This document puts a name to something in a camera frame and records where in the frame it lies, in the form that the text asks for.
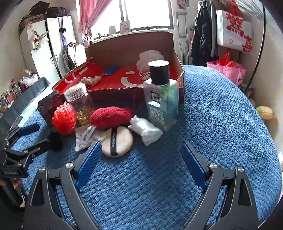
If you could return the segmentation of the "person's left hand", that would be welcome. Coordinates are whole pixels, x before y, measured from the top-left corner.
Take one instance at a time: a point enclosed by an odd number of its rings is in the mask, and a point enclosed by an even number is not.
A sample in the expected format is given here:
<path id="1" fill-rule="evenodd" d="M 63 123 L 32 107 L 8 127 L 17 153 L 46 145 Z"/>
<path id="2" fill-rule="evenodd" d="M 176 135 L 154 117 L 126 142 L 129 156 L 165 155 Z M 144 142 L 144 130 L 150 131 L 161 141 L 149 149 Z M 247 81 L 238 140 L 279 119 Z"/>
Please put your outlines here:
<path id="1" fill-rule="evenodd" d="M 22 188 L 21 178 L 0 178 L 1 186 L 7 186 L 7 182 L 11 182 L 16 190 L 20 190 Z"/>

